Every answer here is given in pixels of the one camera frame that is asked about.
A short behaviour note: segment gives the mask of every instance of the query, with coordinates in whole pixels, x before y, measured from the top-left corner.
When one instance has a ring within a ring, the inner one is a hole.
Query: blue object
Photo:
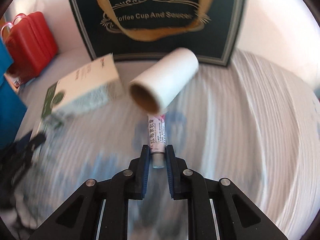
[[[0,149],[14,141],[26,106],[12,90],[3,74],[13,63],[6,47],[0,42]]]

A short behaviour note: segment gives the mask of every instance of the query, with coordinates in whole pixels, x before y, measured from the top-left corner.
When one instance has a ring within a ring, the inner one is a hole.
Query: cream-colored box
[[[112,54],[108,54],[50,86],[41,117],[76,116],[105,105],[123,94],[124,89]]]

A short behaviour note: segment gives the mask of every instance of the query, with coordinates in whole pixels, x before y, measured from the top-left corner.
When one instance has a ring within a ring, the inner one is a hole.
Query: red bag
[[[7,73],[18,87],[37,77],[57,54],[58,47],[41,12],[18,14],[12,23],[3,26],[1,38],[6,26],[10,32],[4,43],[14,61]]]

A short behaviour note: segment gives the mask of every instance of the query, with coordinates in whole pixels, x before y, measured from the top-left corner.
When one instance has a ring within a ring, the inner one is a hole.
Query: white cap
[[[164,153],[158,152],[152,155],[152,167],[157,169],[164,167]]]

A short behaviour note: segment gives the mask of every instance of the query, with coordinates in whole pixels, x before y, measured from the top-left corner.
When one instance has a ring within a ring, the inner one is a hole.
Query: metal pin
[[[123,175],[124,176],[131,176],[133,174],[132,170],[124,170]]]
[[[221,184],[223,186],[229,186],[230,185],[230,180],[228,180],[228,179],[222,179],[220,182],[221,182]]]
[[[88,187],[91,187],[93,186],[94,184],[96,184],[96,181],[94,179],[88,179],[85,184],[88,186]]]
[[[183,174],[186,175],[186,176],[191,176],[192,173],[193,173],[192,170],[189,170],[189,169],[186,169],[186,170],[183,171]]]

